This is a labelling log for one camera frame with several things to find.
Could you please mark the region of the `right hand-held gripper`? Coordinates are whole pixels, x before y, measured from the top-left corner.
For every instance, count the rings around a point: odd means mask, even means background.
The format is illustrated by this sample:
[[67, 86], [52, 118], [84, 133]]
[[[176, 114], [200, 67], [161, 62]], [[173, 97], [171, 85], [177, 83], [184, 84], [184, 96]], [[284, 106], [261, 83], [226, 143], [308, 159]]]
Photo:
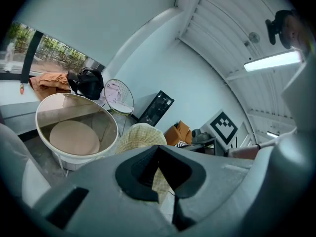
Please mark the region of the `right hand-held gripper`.
[[184, 149], [199, 149], [214, 146], [214, 155], [224, 156], [237, 135], [237, 126], [220, 109], [215, 116], [207, 121], [200, 129], [192, 131], [192, 144]]

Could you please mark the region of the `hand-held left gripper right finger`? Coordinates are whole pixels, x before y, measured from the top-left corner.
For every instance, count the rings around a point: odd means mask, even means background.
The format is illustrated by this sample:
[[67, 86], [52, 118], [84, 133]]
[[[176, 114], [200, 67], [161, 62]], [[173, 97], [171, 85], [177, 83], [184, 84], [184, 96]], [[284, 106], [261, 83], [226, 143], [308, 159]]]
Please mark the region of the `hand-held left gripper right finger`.
[[230, 199], [249, 173], [251, 160], [159, 146], [158, 165], [175, 194], [172, 222], [159, 236], [238, 236], [241, 219]]

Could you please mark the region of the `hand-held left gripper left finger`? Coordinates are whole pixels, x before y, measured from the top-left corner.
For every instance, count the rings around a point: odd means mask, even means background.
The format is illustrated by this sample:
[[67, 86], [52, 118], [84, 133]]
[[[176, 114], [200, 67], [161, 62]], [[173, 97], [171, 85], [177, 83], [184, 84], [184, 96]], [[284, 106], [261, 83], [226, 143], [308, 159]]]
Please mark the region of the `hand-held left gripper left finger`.
[[45, 193], [34, 210], [77, 237], [170, 237], [177, 233], [152, 188], [157, 146], [94, 160]]

